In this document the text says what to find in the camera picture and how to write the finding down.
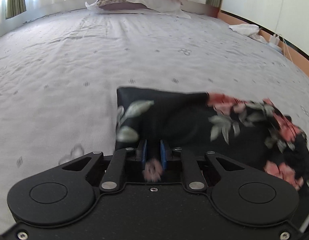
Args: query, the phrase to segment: circular cover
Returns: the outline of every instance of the circular cover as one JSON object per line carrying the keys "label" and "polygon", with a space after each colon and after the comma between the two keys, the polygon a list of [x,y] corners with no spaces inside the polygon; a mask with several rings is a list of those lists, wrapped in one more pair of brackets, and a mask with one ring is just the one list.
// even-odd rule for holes
{"label": "circular cover", "polygon": [[15,184],[7,196],[11,213],[33,225],[69,222],[93,205],[92,186],[74,173],[44,172]]}
{"label": "circular cover", "polygon": [[247,170],[227,172],[211,197],[226,217],[255,226],[288,219],[299,202],[297,191],[286,181]]}

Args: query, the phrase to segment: white bed sheet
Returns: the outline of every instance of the white bed sheet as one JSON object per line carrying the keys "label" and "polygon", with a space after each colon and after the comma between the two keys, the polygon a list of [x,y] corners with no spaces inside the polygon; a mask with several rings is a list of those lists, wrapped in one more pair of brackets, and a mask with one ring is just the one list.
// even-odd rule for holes
{"label": "white bed sheet", "polygon": [[191,14],[61,13],[0,38],[0,233],[19,180],[76,144],[113,153],[116,88],[269,97],[309,137],[309,78],[275,50]]}

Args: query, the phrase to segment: white pillow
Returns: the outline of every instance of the white pillow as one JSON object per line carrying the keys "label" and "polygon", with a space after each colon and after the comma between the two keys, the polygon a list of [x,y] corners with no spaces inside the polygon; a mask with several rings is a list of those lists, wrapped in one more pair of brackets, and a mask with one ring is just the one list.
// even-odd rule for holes
{"label": "white pillow", "polygon": [[[155,10],[160,13],[174,15],[182,18],[191,18],[189,15],[184,13],[181,10],[180,0],[126,0],[131,3],[141,3],[147,6],[147,8]],[[137,9],[137,10],[116,10],[116,11],[107,11],[96,8],[96,3],[88,5],[86,7],[90,10],[93,10],[98,13],[153,13],[151,10],[147,9]]]}

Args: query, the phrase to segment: silver pin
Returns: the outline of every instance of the silver pin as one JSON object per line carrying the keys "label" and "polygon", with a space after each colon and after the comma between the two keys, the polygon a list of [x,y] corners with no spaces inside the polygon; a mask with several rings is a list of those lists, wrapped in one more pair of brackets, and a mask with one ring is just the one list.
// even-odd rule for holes
{"label": "silver pin", "polygon": [[113,181],[106,181],[101,184],[101,187],[104,189],[114,189],[117,187],[117,184]]}
{"label": "silver pin", "polygon": [[290,238],[290,233],[289,232],[283,232],[280,235],[280,240],[288,240]]}
{"label": "silver pin", "polygon": [[151,191],[151,192],[158,192],[159,189],[158,189],[157,187],[151,187],[151,188],[150,188],[150,191]]}
{"label": "silver pin", "polygon": [[25,232],[19,232],[17,234],[17,237],[20,239],[20,240],[27,240],[28,239],[28,235],[25,233]]}
{"label": "silver pin", "polygon": [[199,182],[199,181],[194,181],[194,182],[189,183],[189,187],[191,189],[203,189],[204,184],[202,182]]}

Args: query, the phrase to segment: bed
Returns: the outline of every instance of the bed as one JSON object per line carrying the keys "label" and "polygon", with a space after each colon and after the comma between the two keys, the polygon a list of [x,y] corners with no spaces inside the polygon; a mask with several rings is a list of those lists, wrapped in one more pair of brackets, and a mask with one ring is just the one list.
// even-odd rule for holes
{"label": "bed", "polygon": [[189,15],[83,9],[0,38],[0,233],[14,223],[6,196],[16,182],[67,158],[113,153],[119,86],[269,97],[309,138],[309,78],[221,20]]}

